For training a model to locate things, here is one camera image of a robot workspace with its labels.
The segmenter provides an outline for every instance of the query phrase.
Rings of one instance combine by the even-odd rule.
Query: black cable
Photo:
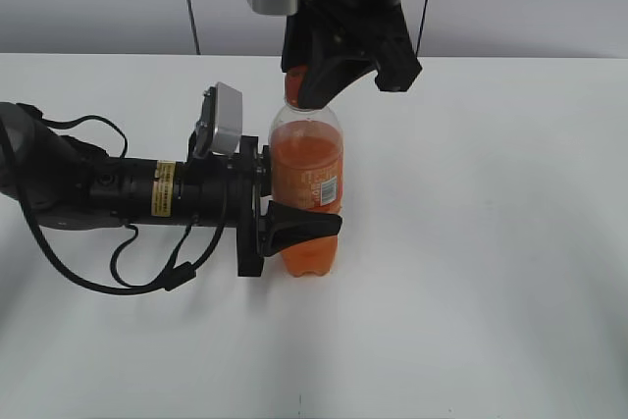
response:
[[[28,224],[28,228],[32,233],[37,245],[44,253],[44,255],[48,258],[52,266],[57,269],[57,271],[63,275],[70,282],[73,282],[80,287],[91,289],[92,291],[98,291],[105,294],[119,294],[119,295],[132,295],[132,294],[144,294],[150,293],[151,291],[155,291],[158,288],[155,287],[146,287],[146,288],[118,288],[118,287],[108,287],[106,285],[95,284],[94,282],[90,282],[83,277],[75,274],[72,270],[70,270],[64,263],[59,260],[57,254],[55,254],[52,247],[46,240],[41,228],[39,227],[39,223],[34,216],[32,211],[32,207],[30,206],[30,202],[28,201],[28,195],[26,194],[26,190],[22,183],[22,176],[20,175],[19,166],[16,160],[15,153],[13,152],[13,146],[11,145],[11,141],[9,140],[9,136],[7,134],[7,129],[4,125],[3,120],[0,118],[0,147],[2,148],[2,153],[5,157],[5,162],[7,163],[7,167],[9,172],[13,175],[15,179],[15,188],[16,194],[18,195],[18,202],[20,203],[20,207],[22,208],[22,212],[24,213],[24,218],[26,223]]]
[[[69,130],[71,128],[77,127],[81,123],[87,121],[95,121],[104,123],[105,125],[109,125],[113,130],[115,130],[124,140],[125,145],[122,148],[122,152],[120,153],[120,157],[123,158],[127,155],[127,151],[129,150],[129,142],[127,141],[126,135],[120,130],[115,123],[107,120],[104,117],[100,117],[98,115],[85,115],[84,117],[77,118],[76,120],[71,120],[69,122],[55,122],[53,120],[46,120],[44,118],[40,118],[39,121],[43,123],[46,127],[52,128],[53,130]]]
[[[84,120],[85,118],[86,117],[83,117],[83,119],[78,119],[78,121],[82,123],[81,120],[85,121]],[[62,126],[69,126],[68,124],[70,123],[72,122],[63,123]],[[150,293],[152,291],[156,291],[161,288],[170,291],[195,277],[196,270],[198,270],[198,268],[202,266],[207,261],[207,259],[211,256],[211,254],[216,249],[216,246],[218,245],[218,242],[222,236],[222,233],[226,224],[227,199],[228,199],[227,176],[226,176],[224,168],[222,170],[223,178],[221,179],[222,187],[223,187],[223,202],[222,202],[220,220],[207,248],[203,251],[200,257],[193,264],[191,264],[190,262],[185,262],[182,265],[177,266],[177,258],[179,256],[181,247],[184,241],[189,236],[191,228],[194,224],[194,222],[191,222],[185,227],[185,230],[183,232],[183,237],[173,249],[173,252],[171,253],[168,259],[168,262],[166,263],[162,271],[157,275],[157,277],[155,277],[155,279],[152,282],[149,282],[148,284],[143,285],[143,286],[135,286],[135,285],[125,282],[125,280],[120,276],[120,273],[118,272],[118,259],[122,251],[137,239],[137,235],[139,233],[139,230],[137,229],[136,226],[131,225],[131,224],[126,224],[125,228],[132,230],[134,234],[132,237],[130,237],[129,239],[124,241],[122,244],[120,244],[116,248],[116,250],[114,250],[114,253],[111,256],[111,260],[109,264],[112,277],[116,280],[116,282],[118,282],[120,285],[124,286],[125,288],[109,287],[109,286],[96,284],[94,282],[90,282],[84,279],[83,277],[75,274],[66,265],[64,265],[64,263],[55,254],[54,250],[52,249],[52,247],[46,240],[43,232],[41,231],[41,228],[39,227],[39,223],[37,222],[34,216],[32,207],[30,206],[30,202],[28,201],[28,196],[22,183],[22,178],[19,172],[19,166],[17,164],[17,159],[13,151],[13,146],[7,134],[7,130],[4,125],[4,122],[2,121],[1,118],[0,118],[0,148],[2,149],[2,153],[5,156],[5,161],[7,163],[9,172],[11,172],[11,174],[14,176],[16,194],[18,196],[20,207],[22,208],[22,212],[26,219],[26,223],[28,224],[28,227],[30,231],[32,232],[32,235],[35,238],[35,241],[39,245],[39,248],[44,253],[44,255],[48,258],[52,266],[55,269],[57,269],[57,271],[61,273],[61,275],[66,277],[71,282],[79,285],[80,287],[90,289],[92,291],[98,291],[105,294],[117,294],[117,295],[144,294],[144,293]]]
[[[111,260],[109,261],[109,272],[111,272],[111,276],[120,285],[127,288],[133,288],[134,286],[125,282],[125,280],[120,276],[120,273],[118,272],[118,257],[120,257],[120,254],[122,253],[123,250],[125,250],[129,245],[131,245],[137,239],[137,236],[139,235],[139,229],[137,228],[137,226],[130,225],[130,224],[126,224],[125,228],[127,228],[128,230],[132,230],[134,234],[129,239],[125,240],[122,244],[120,244],[118,247],[116,247],[116,250],[114,250],[114,253],[111,254]]]
[[[428,11],[428,1],[425,0],[423,2],[423,14],[421,14],[421,25],[419,26],[419,36],[416,38],[416,50],[414,51],[414,56],[419,56],[419,50],[421,48],[421,40],[423,39],[423,27],[425,26],[425,16]]]
[[[194,38],[194,48],[196,54],[200,56],[200,45],[198,44],[198,33],[196,32],[196,20],[194,19],[194,10],[192,9],[192,0],[185,0],[187,4],[187,14],[189,16],[189,26],[192,29],[192,37]]]

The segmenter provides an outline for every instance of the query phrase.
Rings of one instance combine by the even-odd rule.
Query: robotic arm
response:
[[[282,70],[305,66],[298,105],[325,107],[370,71],[383,91],[405,91],[421,71],[408,35],[400,0],[248,0],[260,14],[287,16]],[[312,213],[260,199],[270,194],[272,163],[267,146],[241,135],[241,94],[218,82],[204,94],[201,116],[181,162],[130,159],[127,140],[97,116],[60,123],[31,105],[0,102],[0,192],[17,199],[26,222],[52,265],[72,282],[109,294],[171,290],[194,278],[224,227],[237,231],[238,274],[259,277],[264,257],[291,245],[340,231],[338,215]],[[120,157],[53,130],[86,120],[112,126],[125,139]],[[164,269],[150,283],[132,286],[117,270],[122,250],[137,236],[135,225],[185,226]],[[134,236],[110,260],[121,287],[88,282],[68,269],[48,245],[40,227],[90,230],[126,227]],[[216,227],[195,262],[177,265],[193,226]]]
[[[377,70],[382,91],[406,91],[421,72],[400,0],[248,0],[260,14],[288,16],[282,70],[307,66],[301,108],[320,109]]]

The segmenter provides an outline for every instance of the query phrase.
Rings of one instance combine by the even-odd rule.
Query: white table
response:
[[[58,275],[1,198],[0,417],[628,417],[628,61],[424,66],[407,94],[370,77],[335,100],[344,226],[326,278],[271,259],[239,279],[229,230],[189,285],[100,295]],[[277,58],[0,55],[0,99],[102,114],[136,157],[183,159],[217,80],[265,141]],[[75,135],[120,149],[97,124]],[[102,282],[128,237],[47,233]],[[124,273],[148,280],[180,234],[144,229]]]

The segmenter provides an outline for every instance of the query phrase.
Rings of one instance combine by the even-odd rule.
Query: orange liquid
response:
[[[342,138],[321,122],[292,122],[271,135],[273,199],[303,210],[338,213],[342,197]],[[321,205],[320,182],[337,178],[337,197]],[[286,269],[295,277],[323,276],[332,268],[338,237],[308,240],[282,251]]]

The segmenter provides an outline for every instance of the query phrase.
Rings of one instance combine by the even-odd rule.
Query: orange soda bottle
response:
[[[273,199],[302,210],[338,213],[342,198],[342,131],[329,108],[303,110],[296,97],[305,67],[286,74],[286,106],[269,137]],[[295,277],[323,276],[332,268],[338,236],[302,242],[282,251],[286,269]]]

